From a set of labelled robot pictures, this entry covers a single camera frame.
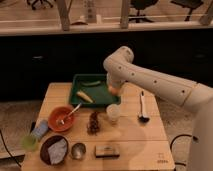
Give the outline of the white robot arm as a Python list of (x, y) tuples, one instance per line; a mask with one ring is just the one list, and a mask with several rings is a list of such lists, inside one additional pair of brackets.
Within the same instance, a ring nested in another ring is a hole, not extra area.
[(110, 92), (117, 94), (125, 81), (196, 115), (187, 171), (213, 171), (213, 88), (133, 64), (134, 53), (121, 46), (103, 62)]

